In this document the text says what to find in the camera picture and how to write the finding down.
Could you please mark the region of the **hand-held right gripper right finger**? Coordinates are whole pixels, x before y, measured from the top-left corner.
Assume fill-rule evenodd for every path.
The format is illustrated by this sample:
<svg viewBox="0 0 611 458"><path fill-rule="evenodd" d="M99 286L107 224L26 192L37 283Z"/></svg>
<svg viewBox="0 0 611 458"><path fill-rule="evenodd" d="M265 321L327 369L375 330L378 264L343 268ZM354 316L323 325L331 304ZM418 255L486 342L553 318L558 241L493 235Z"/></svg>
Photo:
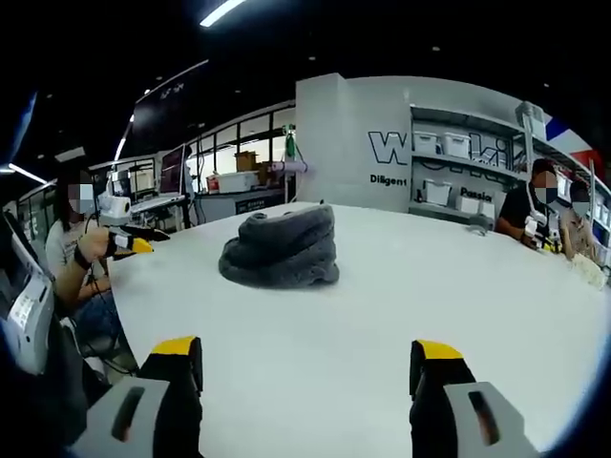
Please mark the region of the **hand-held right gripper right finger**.
<svg viewBox="0 0 611 458"><path fill-rule="evenodd" d="M434 341L411 343L413 457L538 457L523 416L462 354Z"/></svg>

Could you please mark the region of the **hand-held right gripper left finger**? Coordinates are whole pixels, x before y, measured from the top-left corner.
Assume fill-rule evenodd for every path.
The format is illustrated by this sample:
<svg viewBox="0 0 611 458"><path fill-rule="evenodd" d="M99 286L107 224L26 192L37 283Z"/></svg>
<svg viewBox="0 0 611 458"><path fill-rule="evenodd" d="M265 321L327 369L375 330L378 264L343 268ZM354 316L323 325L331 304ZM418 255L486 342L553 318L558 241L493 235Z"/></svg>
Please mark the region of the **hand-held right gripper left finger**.
<svg viewBox="0 0 611 458"><path fill-rule="evenodd" d="M200 338L159 343L88 411L75 457L200 457Z"/></svg>

